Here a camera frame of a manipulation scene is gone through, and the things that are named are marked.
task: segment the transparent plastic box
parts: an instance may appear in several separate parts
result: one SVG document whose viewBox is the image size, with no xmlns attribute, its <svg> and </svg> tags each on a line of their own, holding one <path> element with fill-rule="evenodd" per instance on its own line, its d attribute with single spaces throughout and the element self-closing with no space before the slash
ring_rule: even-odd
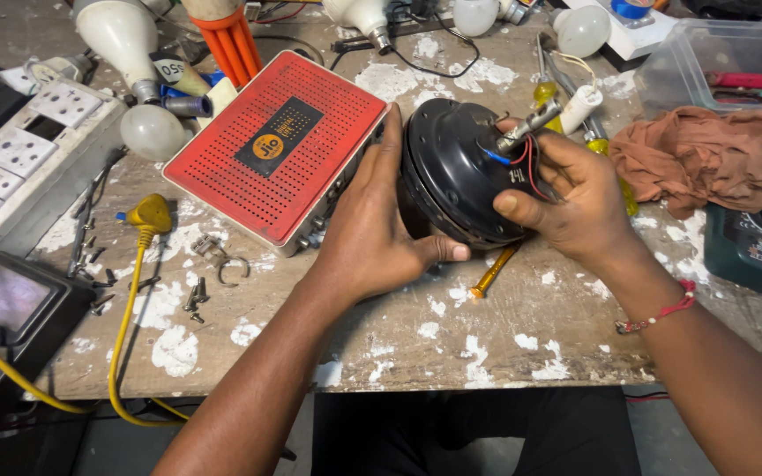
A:
<svg viewBox="0 0 762 476">
<path fill-rule="evenodd" d="M 689 105 L 716 114 L 762 109 L 715 101 L 704 71 L 762 74 L 762 22 L 679 21 L 634 75 L 646 118 Z"/>
</svg>

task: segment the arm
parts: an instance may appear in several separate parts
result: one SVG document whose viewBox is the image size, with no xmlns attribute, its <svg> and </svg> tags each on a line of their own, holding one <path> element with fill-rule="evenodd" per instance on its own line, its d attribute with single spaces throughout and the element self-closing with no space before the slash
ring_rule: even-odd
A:
<svg viewBox="0 0 762 476">
<path fill-rule="evenodd" d="M 548 156 L 540 173 L 566 201 L 549 205 L 506 190 L 496 210 L 596 273 L 632 322 L 681 299 L 683 288 L 631 228 L 608 158 L 557 135 L 543 135 L 540 145 Z M 716 469 L 762 475 L 762 356 L 699 304 L 639 333 Z"/>
<path fill-rule="evenodd" d="M 317 261 L 153 474 L 271 474 L 337 319 L 438 260 L 469 259 L 469 249 L 447 236 L 415 241 L 408 235 L 396 202 L 400 159 L 401 116 L 394 105 L 383 143 L 369 147 L 337 204 Z"/>
</svg>

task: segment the floor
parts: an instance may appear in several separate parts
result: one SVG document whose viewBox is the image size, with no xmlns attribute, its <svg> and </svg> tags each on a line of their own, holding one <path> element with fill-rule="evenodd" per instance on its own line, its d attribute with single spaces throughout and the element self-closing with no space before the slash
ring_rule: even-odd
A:
<svg viewBox="0 0 762 476">
<path fill-rule="evenodd" d="M 660 385 L 624 387 L 627 394 L 633 395 L 662 389 Z M 687 431 L 672 402 L 629 403 L 628 413 L 644 476 L 718 474 Z M 280 460 L 277 476 L 310 474 L 312 427 L 313 395 L 308 395 L 287 439 L 287 447 L 298 459 Z M 122 420 L 92 422 L 81 447 L 75 476 L 148 474 L 177 433 L 177 428 L 136 427 Z M 523 440 L 518 438 L 477 439 L 459 451 L 428 450 L 426 458 L 432 473 L 443 476 L 509 476 L 522 447 Z"/>
</svg>

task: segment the hand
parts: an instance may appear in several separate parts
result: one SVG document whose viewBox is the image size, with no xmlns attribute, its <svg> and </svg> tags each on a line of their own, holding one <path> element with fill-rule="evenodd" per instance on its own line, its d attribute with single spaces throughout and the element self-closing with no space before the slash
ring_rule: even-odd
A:
<svg viewBox="0 0 762 476">
<path fill-rule="evenodd" d="M 497 125 L 506 132 L 518 121 L 506 119 Z M 495 210 L 538 231 L 558 251 L 597 274 L 614 260 L 621 261 L 626 252 L 645 250 L 628 220 L 608 157 L 563 135 L 544 132 L 537 140 L 542 152 L 539 173 L 566 201 L 550 205 L 521 191 L 505 190 L 494 199 Z"/>
<path fill-rule="evenodd" d="M 393 290 L 438 261 L 466 261 L 469 247 L 445 235 L 414 240 L 401 221 L 396 179 L 401 162 L 401 112 L 387 113 L 384 139 L 366 149 L 308 271 L 322 286 L 336 286 L 352 300 Z"/>
</svg>

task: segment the black pants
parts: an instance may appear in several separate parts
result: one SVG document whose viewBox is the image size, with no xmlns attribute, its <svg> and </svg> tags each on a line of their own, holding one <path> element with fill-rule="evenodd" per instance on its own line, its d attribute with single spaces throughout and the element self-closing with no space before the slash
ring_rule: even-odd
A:
<svg viewBox="0 0 762 476">
<path fill-rule="evenodd" d="M 621 387 L 478 390 L 444 404 L 421 392 L 317 394 L 312 476 L 425 476 L 422 445 L 525 438 L 521 475 L 639 476 Z"/>
</svg>

